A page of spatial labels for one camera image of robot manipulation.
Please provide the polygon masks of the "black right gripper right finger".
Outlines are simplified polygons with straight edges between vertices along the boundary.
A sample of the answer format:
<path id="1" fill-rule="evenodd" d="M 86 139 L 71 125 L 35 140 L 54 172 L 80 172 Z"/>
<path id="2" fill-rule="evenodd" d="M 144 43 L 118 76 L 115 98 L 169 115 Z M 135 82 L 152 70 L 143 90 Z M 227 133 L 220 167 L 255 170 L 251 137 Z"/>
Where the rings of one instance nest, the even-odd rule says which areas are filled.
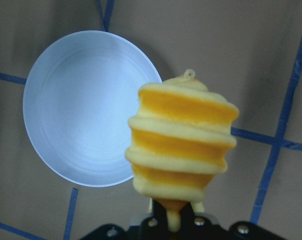
<path id="1" fill-rule="evenodd" d="M 181 229 L 188 229 L 194 223 L 194 210 L 190 202 L 188 202 L 179 212 Z"/>

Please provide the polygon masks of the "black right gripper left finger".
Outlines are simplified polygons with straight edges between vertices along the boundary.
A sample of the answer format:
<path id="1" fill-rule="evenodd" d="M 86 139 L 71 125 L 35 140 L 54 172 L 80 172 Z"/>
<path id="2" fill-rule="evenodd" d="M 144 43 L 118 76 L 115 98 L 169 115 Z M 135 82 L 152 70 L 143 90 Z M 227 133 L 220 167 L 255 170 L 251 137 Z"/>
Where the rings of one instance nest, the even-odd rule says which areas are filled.
<path id="1" fill-rule="evenodd" d="M 157 220 L 163 230 L 168 230 L 168 219 L 166 209 L 156 200 L 151 199 L 152 217 Z"/>

